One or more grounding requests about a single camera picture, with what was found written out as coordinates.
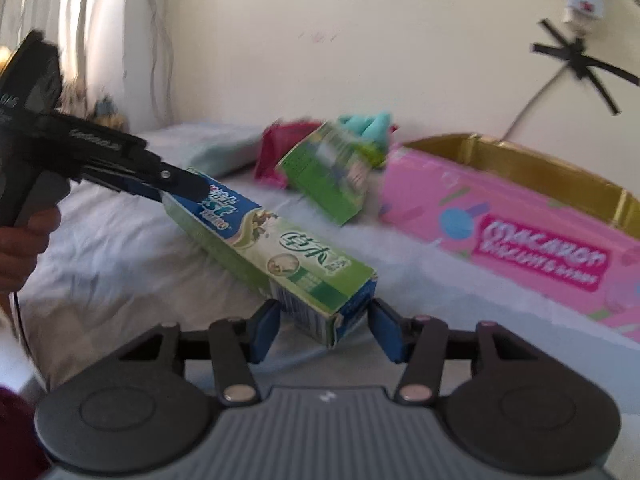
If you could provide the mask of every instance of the blue circle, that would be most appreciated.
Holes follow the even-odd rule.
[[[466,211],[452,207],[441,213],[440,228],[449,238],[466,240],[474,233],[474,220]]]

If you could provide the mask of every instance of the circular disc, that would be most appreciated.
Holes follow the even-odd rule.
[[[620,431],[620,414],[605,392],[539,361],[483,370],[444,406],[450,430],[469,453],[518,474],[585,469],[607,455]]]
[[[171,462],[209,427],[209,399],[167,370],[109,362],[51,392],[36,410],[38,437],[65,465],[132,474]]]

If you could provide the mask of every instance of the pink label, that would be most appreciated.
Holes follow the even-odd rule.
[[[473,254],[482,254],[595,292],[609,268],[610,251],[494,215],[479,225]]]

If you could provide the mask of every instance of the silver rivet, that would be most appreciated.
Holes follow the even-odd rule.
[[[249,402],[255,398],[255,388],[248,384],[233,384],[224,391],[228,402]]]
[[[431,399],[433,392],[423,384],[408,384],[400,388],[400,397],[406,402],[424,402]]]

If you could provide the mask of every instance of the bed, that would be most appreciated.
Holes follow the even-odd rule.
[[[259,133],[249,128],[240,136],[251,144]],[[229,126],[185,124],[143,137],[151,150],[183,166],[203,146],[224,150],[237,135]],[[256,184],[250,171],[223,181],[374,267],[379,297],[402,314],[431,314],[466,330],[496,320],[599,384],[623,413],[607,468],[620,479],[640,478],[640,345],[380,224],[379,175],[364,213],[342,228],[298,193]],[[63,224],[20,296],[35,361],[52,386],[160,322],[203,329],[221,317],[250,316],[263,301],[187,238],[159,203],[82,183],[61,209]],[[284,320],[254,372],[264,390],[272,384],[391,388],[402,368],[386,360],[364,325],[327,351]],[[443,389],[468,374],[468,363],[448,363]],[[212,389],[210,366],[189,364],[187,375]]]

